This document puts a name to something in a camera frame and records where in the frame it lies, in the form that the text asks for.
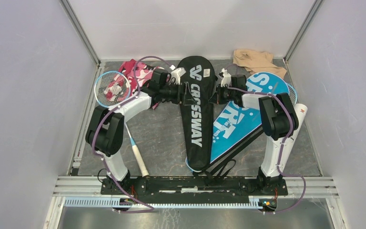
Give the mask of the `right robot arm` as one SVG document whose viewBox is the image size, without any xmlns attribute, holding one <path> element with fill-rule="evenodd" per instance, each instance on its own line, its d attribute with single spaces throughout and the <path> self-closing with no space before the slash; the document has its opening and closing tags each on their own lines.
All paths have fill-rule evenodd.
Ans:
<svg viewBox="0 0 366 229">
<path fill-rule="evenodd" d="M 268 195 L 283 179 L 280 172 L 303 120 L 297 115 L 303 113 L 304 107 L 293 104 L 288 85 L 275 74 L 260 72 L 246 77 L 222 71 L 220 75 L 222 81 L 211 101 L 224 104 L 225 108 L 213 123 L 208 163 L 212 165 L 251 134 L 264 133 L 267 143 L 256 189 Z"/>
</svg>

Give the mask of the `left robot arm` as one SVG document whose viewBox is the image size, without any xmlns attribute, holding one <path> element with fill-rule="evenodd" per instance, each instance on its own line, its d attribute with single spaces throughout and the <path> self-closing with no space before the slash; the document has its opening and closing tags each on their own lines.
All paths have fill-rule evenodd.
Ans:
<svg viewBox="0 0 366 229">
<path fill-rule="evenodd" d="M 158 103 L 194 105 L 189 84 L 181 79 L 185 73 L 183 67 L 170 73 L 155 69 L 151 79 L 137 86 L 136 91 L 127 77 L 117 71 L 103 73 L 96 80 L 94 94 L 98 106 L 92 114 L 85 140 L 94 154 L 104 161 L 107 175 L 114 180 L 112 188 L 118 194 L 126 194 L 131 188 L 131 182 L 126 178 L 129 171 L 119 152 L 125 123 Z"/>
</svg>

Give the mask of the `white shuttlecock tube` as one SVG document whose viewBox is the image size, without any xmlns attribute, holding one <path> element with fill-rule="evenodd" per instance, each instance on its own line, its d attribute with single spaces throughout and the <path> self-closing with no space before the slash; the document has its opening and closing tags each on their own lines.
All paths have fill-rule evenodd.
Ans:
<svg viewBox="0 0 366 229">
<path fill-rule="evenodd" d="M 298 137 L 301 126 L 302 126 L 302 124 L 305 120 L 305 116 L 307 114 L 308 108 L 304 104 L 297 103 L 297 104 L 294 105 L 294 109 L 295 109 L 295 112 L 296 112 L 296 115 L 297 115 L 298 127 L 293 132 L 293 135 L 292 135 L 293 142 L 295 142 L 297 137 Z"/>
</svg>

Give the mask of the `black Crossway racket cover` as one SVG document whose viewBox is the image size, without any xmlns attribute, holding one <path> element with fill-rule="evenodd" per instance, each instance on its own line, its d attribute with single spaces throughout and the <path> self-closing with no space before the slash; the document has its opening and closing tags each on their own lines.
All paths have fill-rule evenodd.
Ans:
<svg viewBox="0 0 366 229">
<path fill-rule="evenodd" d="M 211 160 L 214 105 L 210 99 L 215 92 L 215 71 L 202 56 L 185 57 L 178 67 L 186 70 L 181 81 L 188 83 L 195 100 L 193 105 L 180 106 L 187 163 L 192 170 L 201 171 Z"/>
</svg>

